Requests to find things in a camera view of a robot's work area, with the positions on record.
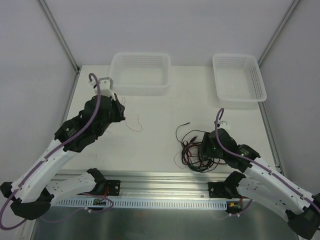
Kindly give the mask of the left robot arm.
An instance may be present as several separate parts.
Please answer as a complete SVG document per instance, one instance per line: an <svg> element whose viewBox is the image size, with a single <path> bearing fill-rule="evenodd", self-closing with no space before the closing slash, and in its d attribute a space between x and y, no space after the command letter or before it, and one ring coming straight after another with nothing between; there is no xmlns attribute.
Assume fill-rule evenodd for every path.
<svg viewBox="0 0 320 240"><path fill-rule="evenodd" d="M12 212L23 219L35 220L52 205L69 197L83 193L105 195L108 181L97 168L61 183L51 180L66 163L97 141L110 124L124 121L124 110L117 96L94 96L77 116L65 121L26 174L1 184L0 191Z"/></svg>

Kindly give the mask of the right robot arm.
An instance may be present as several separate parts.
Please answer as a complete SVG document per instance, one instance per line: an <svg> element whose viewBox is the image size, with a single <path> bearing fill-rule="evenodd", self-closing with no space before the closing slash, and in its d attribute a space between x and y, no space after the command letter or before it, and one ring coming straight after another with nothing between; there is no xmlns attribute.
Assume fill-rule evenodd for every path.
<svg viewBox="0 0 320 240"><path fill-rule="evenodd" d="M278 214L306 240L320 229L320 195L288 180L253 148L237 144L225 129L205 132L199 154L234 169L224 181L208 183L210 197L249 198Z"/></svg>

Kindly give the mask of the left white plastic basket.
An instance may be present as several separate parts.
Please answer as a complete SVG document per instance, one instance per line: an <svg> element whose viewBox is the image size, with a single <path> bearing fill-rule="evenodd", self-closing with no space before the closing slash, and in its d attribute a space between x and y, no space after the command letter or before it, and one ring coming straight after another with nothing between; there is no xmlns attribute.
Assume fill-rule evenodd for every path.
<svg viewBox="0 0 320 240"><path fill-rule="evenodd" d="M124 96L162 96L171 85L171 58L165 53L122 52L113 56L109 77Z"/></svg>

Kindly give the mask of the white plastic basket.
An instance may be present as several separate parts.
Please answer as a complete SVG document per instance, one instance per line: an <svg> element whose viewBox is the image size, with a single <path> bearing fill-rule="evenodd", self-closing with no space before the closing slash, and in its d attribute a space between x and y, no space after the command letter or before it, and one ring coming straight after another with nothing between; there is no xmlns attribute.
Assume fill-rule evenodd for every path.
<svg viewBox="0 0 320 240"><path fill-rule="evenodd" d="M171 85L171 58L165 53L122 52L113 56L109 77L124 96L162 96Z"/></svg>
<svg viewBox="0 0 320 240"><path fill-rule="evenodd" d="M260 67L254 56L214 54L212 66L216 94L222 108L250 110L267 100Z"/></svg>

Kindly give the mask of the right white plastic basket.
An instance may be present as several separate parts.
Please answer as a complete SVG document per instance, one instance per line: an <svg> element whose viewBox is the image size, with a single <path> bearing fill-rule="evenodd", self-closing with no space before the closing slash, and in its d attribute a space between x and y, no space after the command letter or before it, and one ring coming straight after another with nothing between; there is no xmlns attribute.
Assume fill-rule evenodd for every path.
<svg viewBox="0 0 320 240"><path fill-rule="evenodd" d="M254 56L214 54L212 66L216 94L222 108L250 110L267 100L260 67Z"/></svg>

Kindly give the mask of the aluminium mounting rail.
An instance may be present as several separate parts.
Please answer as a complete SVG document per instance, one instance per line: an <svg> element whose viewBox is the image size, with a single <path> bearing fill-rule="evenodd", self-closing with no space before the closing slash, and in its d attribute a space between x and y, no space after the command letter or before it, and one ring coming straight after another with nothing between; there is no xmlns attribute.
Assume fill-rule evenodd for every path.
<svg viewBox="0 0 320 240"><path fill-rule="evenodd" d="M108 180L119 180L121 198L207 200L209 182L223 182L227 173L106 171Z"/></svg>

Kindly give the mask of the left aluminium frame post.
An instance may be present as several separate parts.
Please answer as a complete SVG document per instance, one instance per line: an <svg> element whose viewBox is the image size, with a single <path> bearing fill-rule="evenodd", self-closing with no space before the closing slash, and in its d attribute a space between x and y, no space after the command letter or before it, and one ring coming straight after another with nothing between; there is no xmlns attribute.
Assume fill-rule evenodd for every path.
<svg viewBox="0 0 320 240"><path fill-rule="evenodd" d="M52 11L50 10L50 7L49 7L47 1L46 0L37 0L36 2L38 3L45 18L47 19L48 24L50 25L56 39L58 40L64 54L66 55L69 63L71 64L73 70L76 73L78 73L80 70L80 67L77 64L77 61L76 61L75 57L73 56L73 54L68 46L68 43L67 43L63 33L61 32L60 27L58 26L58 23L52 13Z"/></svg>

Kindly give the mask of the aluminium frame post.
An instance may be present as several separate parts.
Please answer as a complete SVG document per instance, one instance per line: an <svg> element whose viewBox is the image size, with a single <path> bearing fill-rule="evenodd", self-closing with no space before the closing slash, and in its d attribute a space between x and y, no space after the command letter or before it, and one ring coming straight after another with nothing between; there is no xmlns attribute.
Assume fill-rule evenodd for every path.
<svg viewBox="0 0 320 240"><path fill-rule="evenodd" d="M259 67L263 65L267 56L272 51L273 47L277 43L282 32L284 31L285 27L289 23L290 19L294 15L295 11L297 10L297 8L301 4L301 2L302 2L302 0L292 0L291 1L290 5L288 6L287 10L285 11L283 17L281 18L279 24L277 25L275 31L273 32L271 38L269 39L268 43L266 44L260 58L257 61Z"/></svg>
<svg viewBox="0 0 320 240"><path fill-rule="evenodd" d="M78 73L80 70L80 67L77 64L77 61L76 61L75 57L73 56L73 54L68 46L68 43L67 43L63 33L61 32L60 27L58 26L58 23L52 13L52 11L50 10L50 7L49 7L47 1L46 0L37 0L36 2L38 3L45 18L47 19L48 24L50 25L56 39L58 40L64 54L66 55L69 63L71 64L73 70L76 73Z"/></svg>

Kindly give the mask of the right aluminium frame post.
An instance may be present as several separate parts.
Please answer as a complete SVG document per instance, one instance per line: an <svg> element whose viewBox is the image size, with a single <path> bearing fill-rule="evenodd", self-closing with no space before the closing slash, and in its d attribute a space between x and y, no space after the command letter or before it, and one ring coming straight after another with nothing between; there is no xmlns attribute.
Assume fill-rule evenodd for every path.
<svg viewBox="0 0 320 240"><path fill-rule="evenodd" d="M257 61L259 67L263 65L267 56L272 51L273 47L277 43L282 32L284 31L285 27L289 23L290 19L294 15L295 11L297 10L297 8L301 4L301 2L302 2L302 0L292 0L291 1L290 5L288 6L287 10L285 11L283 17L281 18L279 24L277 25L275 31L273 32L271 38L269 39L268 43L266 44L260 58Z"/></svg>

